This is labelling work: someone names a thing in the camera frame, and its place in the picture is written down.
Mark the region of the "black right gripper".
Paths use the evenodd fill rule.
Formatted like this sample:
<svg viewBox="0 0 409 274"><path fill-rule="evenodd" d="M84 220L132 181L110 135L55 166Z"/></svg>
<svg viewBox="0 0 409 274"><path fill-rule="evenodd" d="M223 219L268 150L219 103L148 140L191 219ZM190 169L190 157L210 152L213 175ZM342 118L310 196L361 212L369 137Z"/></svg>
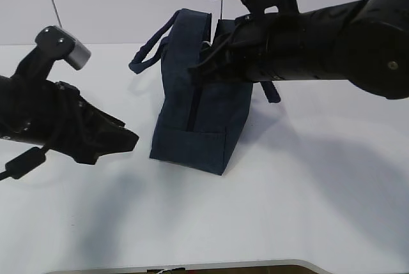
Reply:
<svg viewBox="0 0 409 274"><path fill-rule="evenodd" d="M230 33L217 37L203 49L204 59L188 69L193 84L251 82L271 84L272 75L262 69L271 59L272 15L245 15L236 19Z"/></svg>

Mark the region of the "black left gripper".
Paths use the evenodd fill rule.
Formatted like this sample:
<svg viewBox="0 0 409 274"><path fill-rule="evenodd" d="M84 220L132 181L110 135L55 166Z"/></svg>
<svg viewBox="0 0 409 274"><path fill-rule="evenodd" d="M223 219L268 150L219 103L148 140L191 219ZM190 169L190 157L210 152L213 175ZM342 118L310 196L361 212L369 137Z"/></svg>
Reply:
<svg viewBox="0 0 409 274"><path fill-rule="evenodd" d="M95 165L101 156L133 151L139 140L124 122L90 104L69 84L21 80L19 87L19 134L33 145L23 156L54 150L79 164ZM96 131L102 125L112 126Z"/></svg>

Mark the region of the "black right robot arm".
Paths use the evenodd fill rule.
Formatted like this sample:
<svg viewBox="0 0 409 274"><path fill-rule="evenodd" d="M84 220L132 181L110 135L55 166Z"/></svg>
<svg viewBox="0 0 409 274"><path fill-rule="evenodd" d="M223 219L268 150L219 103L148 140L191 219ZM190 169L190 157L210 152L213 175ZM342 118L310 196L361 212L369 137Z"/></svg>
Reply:
<svg viewBox="0 0 409 274"><path fill-rule="evenodd" d="M306 13L240 19L189 69L196 85L347 80L388 100L408 97L408 0L358 0Z"/></svg>

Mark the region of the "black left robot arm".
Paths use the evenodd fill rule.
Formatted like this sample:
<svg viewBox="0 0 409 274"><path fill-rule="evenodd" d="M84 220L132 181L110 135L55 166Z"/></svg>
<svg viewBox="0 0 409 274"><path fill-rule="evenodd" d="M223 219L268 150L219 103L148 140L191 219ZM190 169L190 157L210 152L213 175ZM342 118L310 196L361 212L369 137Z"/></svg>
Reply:
<svg viewBox="0 0 409 274"><path fill-rule="evenodd" d="M94 165L104 155L134 150L139 137L65 82L1 77L1 137L36 144Z"/></svg>

